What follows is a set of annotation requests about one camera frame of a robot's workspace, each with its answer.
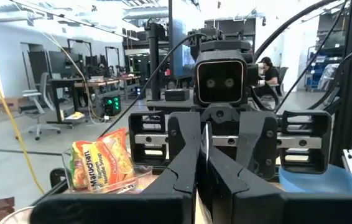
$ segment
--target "yellow cable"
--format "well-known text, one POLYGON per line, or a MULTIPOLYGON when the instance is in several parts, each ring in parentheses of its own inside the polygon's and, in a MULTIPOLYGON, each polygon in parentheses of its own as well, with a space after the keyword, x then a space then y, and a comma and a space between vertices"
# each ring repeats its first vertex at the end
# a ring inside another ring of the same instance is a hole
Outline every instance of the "yellow cable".
POLYGON ((40 186, 40 184, 38 183, 37 177, 36 177, 35 172, 34 172, 34 168, 32 167, 32 164, 31 164, 31 161, 29 160, 27 151, 25 150, 24 141, 22 141, 20 131, 18 130, 17 124, 16 124, 16 122, 14 121, 14 118, 13 118, 12 114, 10 113, 9 107, 7 106, 7 103, 6 103, 5 100, 4 100, 4 97, 3 97, 3 94, 2 94, 2 92, 1 92, 1 89, 0 89, 0 98, 1 98, 1 102, 2 102, 2 104, 3 104, 3 106, 4 106, 4 109, 6 110, 6 113, 7 113, 7 115, 8 115, 9 118, 10 118, 10 121, 11 121, 12 126, 13 126, 13 128, 14 128, 14 131, 16 132, 16 136, 17 136, 17 138, 18 138, 18 140, 19 140, 19 142, 20 142, 20 146, 21 146, 21 149, 22 149, 22 153, 23 153, 24 156, 25 156, 25 159, 26 159, 26 161, 27 161, 28 168, 29 168, 29 170, 30 170, 30 172, 31 172, 32 178, 33 178, 33 180, 34 180, 36 186, 38 187, 38 189, 42 192, 42 194, 44 194, 45 192, 44 192, 43 188, 40 186))

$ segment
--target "blue bin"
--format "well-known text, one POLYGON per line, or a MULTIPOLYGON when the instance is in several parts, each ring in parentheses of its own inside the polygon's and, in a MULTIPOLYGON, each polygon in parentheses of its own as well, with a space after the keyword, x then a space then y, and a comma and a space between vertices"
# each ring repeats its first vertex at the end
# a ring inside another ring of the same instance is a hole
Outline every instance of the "blue bin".
POLYGON ((280 167, 279 179, 286 192, 352 194, 352 173, 333 165, 321 175, 295 174, 280 167))

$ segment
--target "person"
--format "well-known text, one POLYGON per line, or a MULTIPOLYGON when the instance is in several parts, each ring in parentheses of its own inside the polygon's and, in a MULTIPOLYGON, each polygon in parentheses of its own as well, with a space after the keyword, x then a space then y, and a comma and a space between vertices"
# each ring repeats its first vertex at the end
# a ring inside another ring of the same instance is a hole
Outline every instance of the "person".
MULTIPOLYGON (((267 85, 276 85, 279 83, 279 72, 273 66, 273 63, 271 62, 271 59, 269 57, 264 57, 260 61, 263 63, 264 67, 264 81, 266 82, 267 85)), ((270 90, 269 88, 266 88, 266 86, 259 86, 254 89, 255 94, 260 98, 264 95, 270 95, 270 90)))

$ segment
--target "black shirt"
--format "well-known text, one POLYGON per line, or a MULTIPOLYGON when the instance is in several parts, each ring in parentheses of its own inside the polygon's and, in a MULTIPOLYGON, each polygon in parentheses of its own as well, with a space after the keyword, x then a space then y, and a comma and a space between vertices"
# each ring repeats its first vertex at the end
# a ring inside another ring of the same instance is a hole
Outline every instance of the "black shirt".
POLYGON ((264 80, 269 81, 272 78, 277 78, 277 83, 279 83, 279 74, 276 68, 270 67, 264 72, 264 80))

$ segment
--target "instant noodle package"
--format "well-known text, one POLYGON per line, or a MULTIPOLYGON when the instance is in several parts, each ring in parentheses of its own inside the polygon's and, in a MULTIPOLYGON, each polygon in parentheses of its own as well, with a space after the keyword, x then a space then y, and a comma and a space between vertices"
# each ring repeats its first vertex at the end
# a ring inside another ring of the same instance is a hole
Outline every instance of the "instant noodle package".
POLYGON ((125 129, 107 134, 96 142, 74 142, 71 157, 70 177, 74 190, 106 193, 137 181, 126 150, 125 129))

